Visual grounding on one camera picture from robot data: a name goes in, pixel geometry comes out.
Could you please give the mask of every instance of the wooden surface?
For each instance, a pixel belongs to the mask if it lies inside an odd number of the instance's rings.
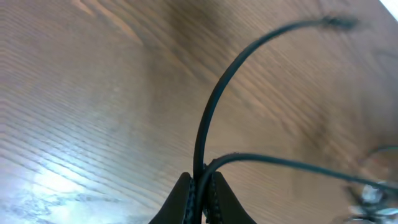
[[[3,223],[147,223],[183,171],[217,79],[292,20],[349,12],[259,49],[227,87],[205,159],[258,152],[349,171],[398,142],[398,25],[375,0],[5,0]],[[258,223],[329,223],[337,180],[256,163],[222,172]]]

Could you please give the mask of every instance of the curved cable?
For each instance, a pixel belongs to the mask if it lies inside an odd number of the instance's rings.
[[[195,151],[193,153],[193,178],[197,181],[203,172],[203,158],[205,155],[205,144],[206,137],[210,127],[211,117],[213,116],[214,110],[216,108],[217,102],[220,99],[228,82],[231,80],[232,76],[236,73],[238,68],[243,64],[243,62],[261,45],[270,41],[271,39],[278,37],[279,35],[286,33],[291,30],[310,27],[310,26],[327,26],[336,29],[352,29],[358,21],[354,18],[349,17],[323,17],[321,19],[312,19],[306,21],[293,22],[282,26],[268,34],[255,40],[253,43],[248,45],[231,63],[231,65],[226,69],[224,74],[221,76],[220,80],[216,84],[211,93],[209,100],[207,102],[205,111],[200,120],[197,138],[195,141]]]
[[[203,175],[200,177],[200,180],[197,185],[197,195],[196,195],[196,199],[195,199],[195,210],[196,210],[195,215],[201,214],[201,208],[202,208],[202,203],[203,203],[202,198],[203,198],[203,194],[205,192],[206,185],[210,178],[210,175],[212,173],[214,173],[221,166],[223,166],[227,163],[236,162],[236,161],[261,161],[261,162],[266,162],[266,163],[270,163],[270,164],[287,166],[287,167],[292,167],[295,169],[300,169],[300,170],[305,170],[305,171],[309,171],[309,172],[313,172],[313,173],[323,174],[323,175],[327,175],[329,177],[334,177],[337,179],[357,182],[357,183],[361,183],[361,184],[367,184],[367,185],[370,185],[373,187],[377,187],[379,189],[392,190],[392,191],[398,192],[398,188],[395,188],[395,187],[390,187],[387,185],[379,184],[379,183],[376,183],[376,182],[373,182],[370,180],[366,180],[366,179],[352,177],[350,175],[346,175],[341,172],[336,172],[333,170],[306,164],[306,163],[299,162],[299,161],[291,161],[288,159],[280,159],[280,158],[276,158],[276,157],[272,157],[272,156],[265,156],[265,155],[259,155],[259,154],[234,153],[234,154],[228,154],[225,156],[221,156],[218,159],[213,160],[208,165],[208,167],[206,168]]]

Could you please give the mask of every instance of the dark blurry object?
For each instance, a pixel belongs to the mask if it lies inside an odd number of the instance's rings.
[[[232,76],[257,48],[281,34],[303,27],[320,26],[322,28],[347,31],[356,27],[357,24],[357,19],[345,16],[326,16],[321,19],[293,22],[260,37],[247,46],[226,69],[207,102],[200,121],[197,140],[195,143],[193,178],[191,178],[190,174],[186,172],[180,176],[164,205],[150,223],[199,224],[201,223],[202,213],[206,215],[206,221],[211,224],[255,223],[255,221],[243,209],[228,183],[225,181],[223,175],[220,172],[216,172],[219,167],[234,161],[262,161],[324,174],[330,177],[347,180],[348,182],[365,184],[366,187],[374,189],[373,191],[370,190],[373,192],[372,194],[374,194],[370,195],[370,197],[377,198],[379,197],[379,194],[384,195],[384,192],[388,192],[393,195],[398,194],[397,186],[372,182],[370,180],[353,177],[325,168],[305,164],[303,162],[279,159],[271,156],[235,153],[214,159],[208,166],[203,163],[206,136],[217,102]],[[356,194],[350,187],[347,189],[356,202],[356,205],[362,207],[364,203],[363,195],[361,196]],[[349,220],[387,224],[376,222],[378,219],[372,217],[370,213],[351,217]]]

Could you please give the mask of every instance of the cable end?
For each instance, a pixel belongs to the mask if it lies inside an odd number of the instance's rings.
[[[359,19],[353,16],[325,16],[322,20],[325,27],[344,31],[352,30],[359,24]]]

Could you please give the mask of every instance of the wood grain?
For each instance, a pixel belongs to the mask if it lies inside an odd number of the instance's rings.
[[[349,172],[398,144],[398,25],[373,0],[5,0],[4,223],[147,223],[183,171],[217,79],[289,21],[348,12],[259,49],[215,112],[207,162],[257,152]],[[258,223],[329,223],[342,182],[256,163],[222,172]]]

